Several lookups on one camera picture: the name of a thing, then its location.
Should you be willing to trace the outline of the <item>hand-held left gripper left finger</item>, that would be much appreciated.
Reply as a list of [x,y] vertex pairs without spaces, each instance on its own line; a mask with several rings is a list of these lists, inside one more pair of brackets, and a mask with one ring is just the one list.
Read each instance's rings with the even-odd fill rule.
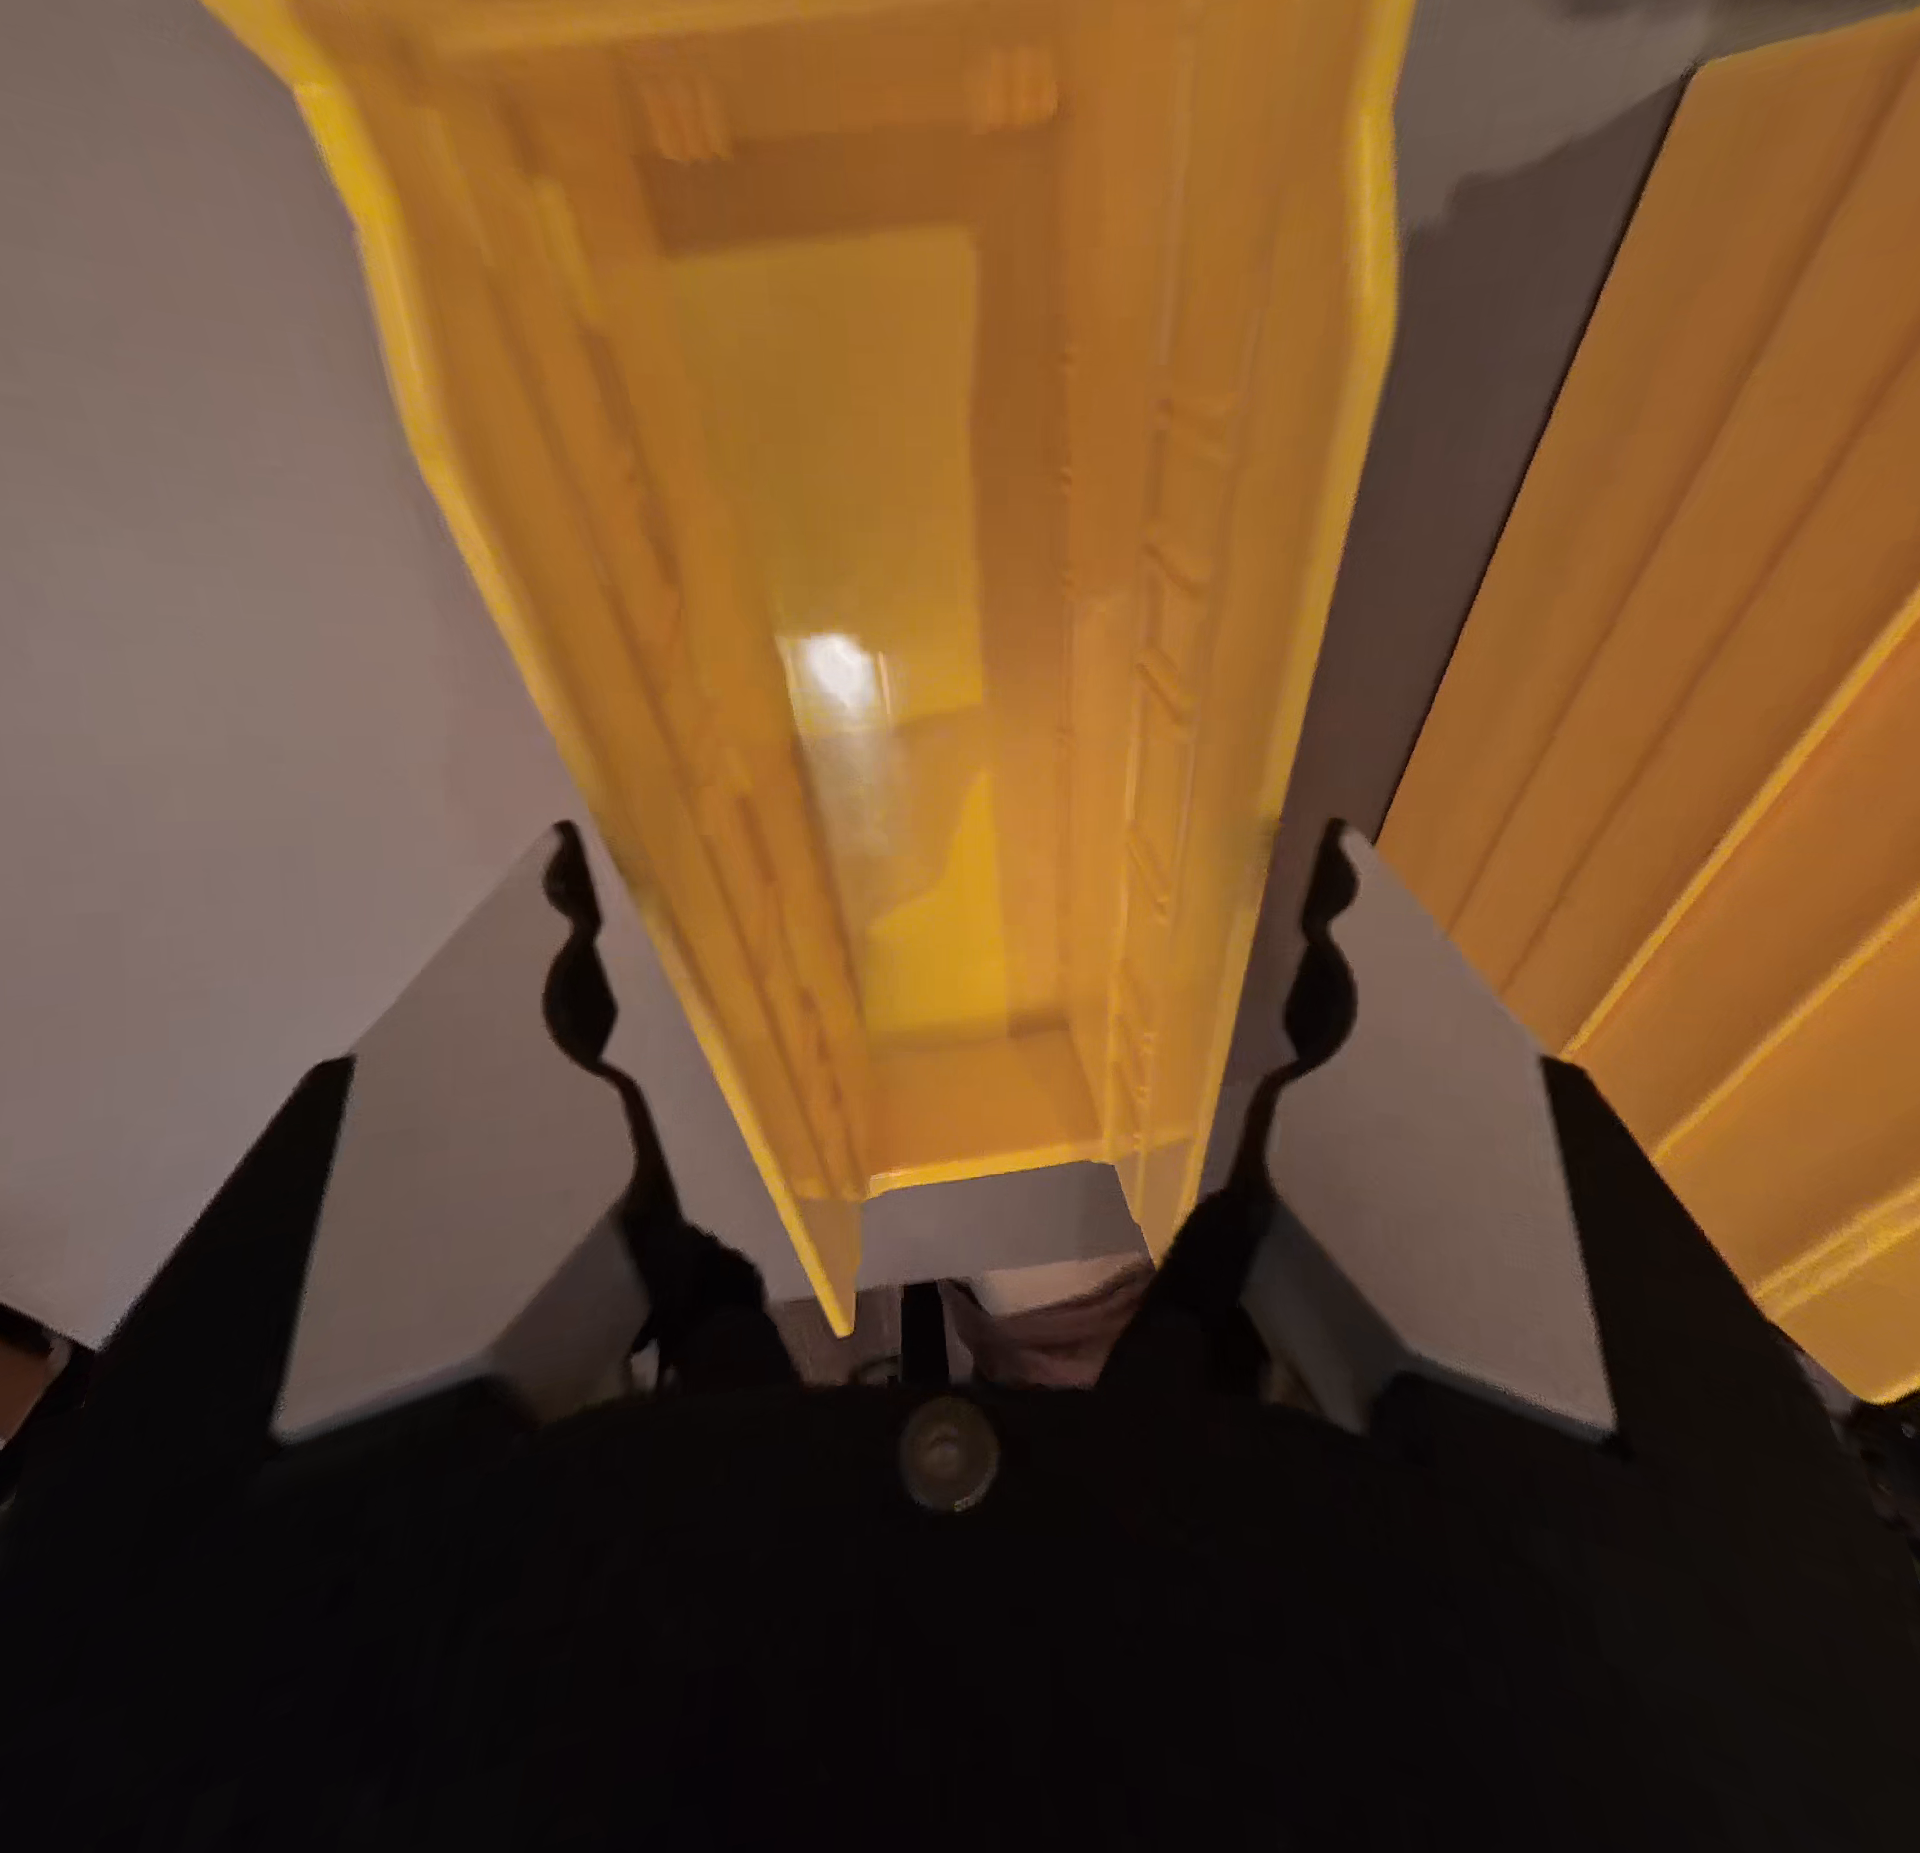
[[354,1051],[274,1434],[478,1389],[545,1428],[632,1388],[782,1391],[756,1267],[684,1217],[639,1080],[579,825],[536,838]]

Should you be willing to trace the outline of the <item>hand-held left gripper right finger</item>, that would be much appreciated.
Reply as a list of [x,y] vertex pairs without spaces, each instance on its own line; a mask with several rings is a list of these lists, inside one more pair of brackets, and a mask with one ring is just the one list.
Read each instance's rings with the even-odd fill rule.
[[1572,1439],[1619,1402],[1546,1056],[1349,822],[1303,906],[1292,1056],[1111,1357],[1131,1402],[1300,1402],[1369,1434],[1421,1382]]

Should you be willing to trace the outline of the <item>grey desk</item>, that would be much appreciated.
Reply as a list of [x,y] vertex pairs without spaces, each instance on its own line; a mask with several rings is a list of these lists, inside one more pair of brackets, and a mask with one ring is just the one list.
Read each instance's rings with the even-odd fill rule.
[[[1398,330],[1326,624],[1379,662],[1448,600],[1451,492],[1566,260],[1514,203],[1601,148],[1645,179],[1721,14],[1774,0],[1419,0],[1398,86]],[[179,1269],[265,1434],[354,1051],[557,822],[579,825],[609,1056],[684,1217],[779,1217],[673,978],[397,411],[358,233],[300,111],[198,0],[4,0],[4,1304],[134,1365]],[[1097,1162],[880,1193],[943,1214]]]

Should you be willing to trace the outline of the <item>person's brown sweater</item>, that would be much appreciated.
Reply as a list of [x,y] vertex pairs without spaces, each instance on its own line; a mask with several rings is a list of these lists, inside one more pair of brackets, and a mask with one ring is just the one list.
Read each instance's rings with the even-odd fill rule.
[[1152,1285],[1151,1258],[1019,1267],[939,1284],[971,1385],[1090,1388]]

